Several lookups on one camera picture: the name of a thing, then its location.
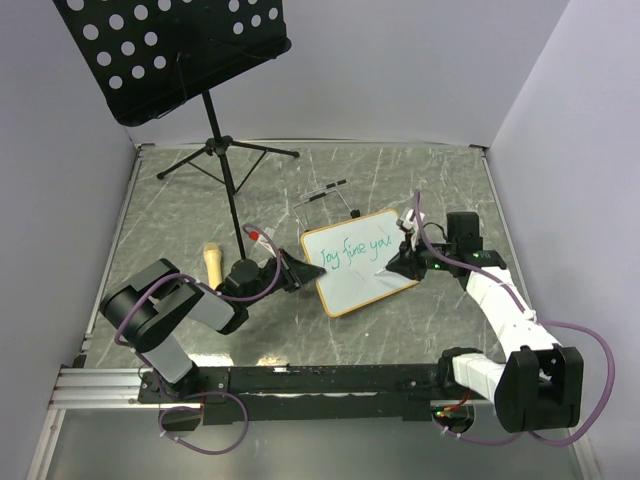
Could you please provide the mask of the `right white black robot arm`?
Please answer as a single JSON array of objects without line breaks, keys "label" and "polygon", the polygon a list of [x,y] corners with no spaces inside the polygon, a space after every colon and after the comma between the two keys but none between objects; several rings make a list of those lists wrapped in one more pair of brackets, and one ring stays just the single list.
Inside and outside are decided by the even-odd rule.
[{"label": "right white black robot arm", "polygon": [[450,273],[486,317],[506,358],[498,363],[477,349],[448,349],[438,361],[438,390],[448,398],[468,389],[480,395],[494,405],[501,426],[510,433],[575,426],[583,358],[537,321],[504,259],[485,248],[478,214],[447,214],[442,243],[426,242],[420,212],[406,210],[396,225],[404,238],[386,271],[414,281],[428,271]]}]

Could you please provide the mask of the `aluminium extrusion rail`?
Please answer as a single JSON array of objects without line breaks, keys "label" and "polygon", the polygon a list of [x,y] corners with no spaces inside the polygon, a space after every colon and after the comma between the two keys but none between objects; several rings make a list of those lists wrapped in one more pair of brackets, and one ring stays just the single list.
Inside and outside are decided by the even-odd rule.
[{"label": "aluminium extrusion rail", "polygon": [[49,400],[49,409],[137,408],[141,385],[136,369],[62,368]]}]

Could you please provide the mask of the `yellow framed whiteboard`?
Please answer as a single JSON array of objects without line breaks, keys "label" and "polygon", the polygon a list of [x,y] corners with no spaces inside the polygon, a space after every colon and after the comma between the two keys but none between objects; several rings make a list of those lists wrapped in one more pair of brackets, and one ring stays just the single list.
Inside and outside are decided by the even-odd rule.
[{"label": "yellow framed whiteboard", "polygon": [[385,209],[301,236],[307,261],[326,269],[316,286],[328,316],[343,316],[417,284],[396,273],[375,275],[404,240],[398,218],[396,210]]}]

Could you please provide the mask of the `wooden toy microphone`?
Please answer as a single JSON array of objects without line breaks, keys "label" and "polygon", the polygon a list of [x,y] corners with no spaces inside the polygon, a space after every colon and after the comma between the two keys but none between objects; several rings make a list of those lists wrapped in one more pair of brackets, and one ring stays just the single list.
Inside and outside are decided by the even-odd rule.
[{"label": "wooden toy microphone", "polygon": [[215,242],[206,243],[203,247],[203,260],[207,271],[208,285],[216,290],[223,283],[220,246]]}]

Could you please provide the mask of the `black perforated music stand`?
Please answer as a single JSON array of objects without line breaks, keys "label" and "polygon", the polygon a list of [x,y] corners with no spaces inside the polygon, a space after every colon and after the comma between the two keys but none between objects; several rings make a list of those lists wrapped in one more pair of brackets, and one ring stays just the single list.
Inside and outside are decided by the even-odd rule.
[{"label": "black perforated music stand", "polygon": [[215,156],[218,181],[234,198],[240,187],[227,151],[253,146],[222,134],[210,91],[290,49],[282,2],[59,0],[55,7],[120,125],[138,127],[202,98],[211,137],[156,177]]}]

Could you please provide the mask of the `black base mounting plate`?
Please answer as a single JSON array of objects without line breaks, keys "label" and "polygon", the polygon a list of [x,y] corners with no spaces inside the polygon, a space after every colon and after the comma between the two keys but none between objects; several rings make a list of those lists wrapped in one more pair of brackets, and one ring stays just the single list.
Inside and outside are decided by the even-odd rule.
[{"label": "black base mounting plate", "polygon": [[429,421],[434,404],[466,387],[435,364],[201,367],[182,392],[142,375],[138,402],[195,408],[205,425],[251,421],[399,418]]}]

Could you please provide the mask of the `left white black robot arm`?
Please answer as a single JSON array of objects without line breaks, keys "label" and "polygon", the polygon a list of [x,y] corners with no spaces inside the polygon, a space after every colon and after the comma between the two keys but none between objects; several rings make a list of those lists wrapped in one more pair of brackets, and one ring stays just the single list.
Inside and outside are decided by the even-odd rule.
[{"label": "left white black robot arm", "polygon": [[251,259],[235,262],[210,287],[161,258],[105,294],[99,311],[116,329],[114,342],[131,348],[154,369],[162,390],[184,402],[200,388],[199,367],[174,336],[184,319],[229,335],[248,320],[248,308],[257,301],[278,290],[294,292],[325,273],[281,249],[262,266]]}]

